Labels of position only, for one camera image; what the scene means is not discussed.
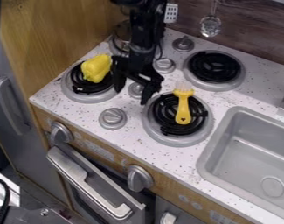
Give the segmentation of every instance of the oven handle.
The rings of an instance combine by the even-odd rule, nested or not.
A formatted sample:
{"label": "oven handle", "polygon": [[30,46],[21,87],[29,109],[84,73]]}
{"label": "oven handle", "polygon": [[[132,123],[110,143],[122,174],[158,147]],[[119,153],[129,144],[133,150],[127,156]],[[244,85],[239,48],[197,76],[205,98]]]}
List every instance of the oven handle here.
{"label": "oven handle", "polygon": [[[129,206],[123,203],[119,207],[114,207],[89,184],[87,184],[87,182],[85,182],[85,179],[87,178],[87,171],[73,162],[58,147],[52,147],[47,153],[47,158],[70,184],[115,219],[124,220],[132,214],[132,210]],[[97,168],[91,165],[91,169],[94,171],[94,169]]]}
{"label": "oven handle", "polygon": [[177,217],[172,213],[164,213],[160,219],[160,224],[175,224]]}
{"label": "oven handle", "polygon": [[16,103],[15,107],[10,103],[10,100],[16,100],[16,99],[11,99],[10,96],[8,95],[8,92],[12,91],[10,88],[10,80],[7,77],[1,76],[0,77],[0,106],[3,110],[3,113],[7,117],[10,125],[12,128],[15,130],[15,132],[19,135],[22,136],[24,133],[26,133],[29,129],[30,126],[27,125],[24,121],[23,117],[19,117],[14,113],[14,111],[18,110],[20,114],[22,115],[22,109],[19,107],[18,103]]}

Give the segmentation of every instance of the silver knob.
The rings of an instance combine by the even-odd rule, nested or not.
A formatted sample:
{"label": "silver knob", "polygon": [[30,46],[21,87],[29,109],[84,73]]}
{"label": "silver knob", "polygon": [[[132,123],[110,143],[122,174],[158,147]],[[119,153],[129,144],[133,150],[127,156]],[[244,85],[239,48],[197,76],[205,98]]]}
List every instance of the silver knob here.
{"label": "silver knob", "polygon": [[153,67],[160,74],[170,74],[175,70],[176,65],[173,60],[162,58],[155,60],[153,63]]}
{"label": "silver knob", "polygon": [[108,108],[99,116],[100,125],[107,130],[117,130],[127,122],[126,113],[120,108]]}
{"label": "silver knob", "polygon": [[164,213],[160,219],[160,224],[175,224],[177,217],[172,213]]}
{"label": "silver knob", "polygon": [[71,131],[60,122],[52,123],[52,132],[50,135],[50,143],[53,145],[70,143],[73,140]]}
{"label": "silver knob", "polygon": [[134,99],[138,99],[138,100],[141,99],[142,91],[143,91],[143,85],[137,82],[130,84],[130,86],[128,87],[128,93]]}
{"label": "silver knob", "polygon": [[154,181],[147,171],[141,166],[132,164],[128,168],[128,187],[133,192],[140,192],[144,188],[150,188]]}
{"label": "silver knob", "polygon": [[49,210],[47,208],[43,208],[40,212],[41,216],[47,216],[49,213]]}
{"label": "silver knob", "polygon": [[189,37],[184,36],[174,40],[173,47],[179,52],[189,52],[195,47],[195,44]]}

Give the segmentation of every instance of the white countertop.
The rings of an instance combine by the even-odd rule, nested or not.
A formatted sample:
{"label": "white countertop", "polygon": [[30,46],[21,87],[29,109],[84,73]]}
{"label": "white countertop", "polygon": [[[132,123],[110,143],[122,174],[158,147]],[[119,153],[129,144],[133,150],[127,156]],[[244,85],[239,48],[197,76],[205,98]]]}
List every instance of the white countertop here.
{"label": "white countertop", "polygon": [[[173,59],[177,63],[178,69],[173,73],[164,75],[165,81],[161,93],[173,90],[176,81],[184,80],[184,75],[180,69],[184,59],[189,55],[197,51],[219,50],[234,55],[244,64],[246,79],[240,87],[223,93],[207,92],[195,87],[195,95],[207,102],[212,110],[215,119],[213,131],[219,125],[225,112],[234,106],[248,107],[261,114],[274,117],[284,96],[283,65],[193,37],[191,37],[195,42],[193,51],[177,52],[171,47],[171,42],[182,36],[181,32],[170,29],[166,31],[163,56]],[[95,47],[82,60],[90,59],[99,53],[109,53],[107,42]],[[202,143],[186,148],[165,146],[149,137],[142,127],[140,101],[128,95],[128,85],[132,83],[131,80],[128,80],[126,87],[109,101],[98,104],[82,104],[71,101],[64,96],[58,78],[33,95],[30,99],[31,103],[63,118],[87,134],[97,137],[125,154],[152,166],[188,186],[191,190],[201,193],[250,221],[284,224],[284,220],[277,215],[255,206],[253,203],[241,199],[200,177],[196,169],[196,162],[210,137]],[[112,131],[103,129],[99,125],[100,113],[108,108],[120,108],[127,112],[128,123],[125,127]],[[75,135],[75,137],[77,137],[76,141],[85,143],[80,139],[80,136]],[[192,199],[186,200],[186,203],[192,202]]]}

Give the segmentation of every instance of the metal sink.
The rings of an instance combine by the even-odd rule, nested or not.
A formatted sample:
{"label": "metal sink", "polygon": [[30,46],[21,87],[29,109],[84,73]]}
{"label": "metal sink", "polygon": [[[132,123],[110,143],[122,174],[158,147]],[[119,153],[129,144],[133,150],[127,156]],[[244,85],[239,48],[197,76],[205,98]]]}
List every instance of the metal sink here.
{"label": "metal sink", "polygon": [[197,161],[200,175],[284,218],[284,123],[228,110]]}

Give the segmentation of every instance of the wooden side panel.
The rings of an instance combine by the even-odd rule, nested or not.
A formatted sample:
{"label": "wooden side panel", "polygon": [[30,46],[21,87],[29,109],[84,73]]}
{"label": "wooden side panel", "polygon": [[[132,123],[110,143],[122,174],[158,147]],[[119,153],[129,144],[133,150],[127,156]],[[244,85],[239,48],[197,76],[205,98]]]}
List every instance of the wooden side panel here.
{"label": "wooden side panel", "polygon": [[[284,64],[284,4],[270,0],[218,0],[222,32],[211,42]],[[179,4],[175,30],[202,38],[201,18],[209,14],[211,0],[173,0]]]}
{"label": "wooden side panel", "polygon": [[103,41],[120,14],[103,0],[3,0],[1,40],[24,96]]}
{"label": "wooden side panel", "polygon": [[[166,200],[171,201],[173,204],[177,205],[178,207],[181,207],[186,212],[198,217],[200,220],[205,221],[207,223],[214,223],[211,221],[209,216],[209,212],[213,210],[233,221],[238,222],[239,224],[252,223],[249,220],[246,220],[240,217],[239,215],[233,213],[232,211],[220,206],[219,204],[207,199],[206,197],[196,192],[193,192],[191,189],[187,188],[184,185],[181,185],[180,183],[176,182],[172,178],[167,177],[163,173],[155,171],[151,166],[146,166],[144,163],[125,155],[119,150],[98,140],[97,138],[89,136],[86,133],[80,131],[79,129],[74,128],[72,125],[69,125],[67,122],[64,122],[62,119],[55,117],[54,115],[50,115],[40,108],[34,107],[34,111],[38,117],[41,127],[44,130],[47,131],[51,130],[50,121],[58,121],[63,123],[72,133],[77,132],[81,136],[81,139],[72,142],[73,146],[84,151],[85,153],[101,161],[102,163],[116,169],[118,172],[124,173],[126,167],[131,164],[142,166],[145,170],[147,170],[150,173],[150,175],[155,180],[155,186],[153,186],[150,189],[153,193],[156,193],[159,196],[165,198]],[[114,155],[114,162],[105,159],[103,156],[101,156],[98,153],[95,153],[92,150],[87,149],[82,143],[84,140],[97,144],[106,151],[112,153]],[[199,203],[203,207],[203,210],[196,210],[190,203],[182,202],[178,198],[179,193],[185,195],[190,201],[196,201],[197,203]]]}

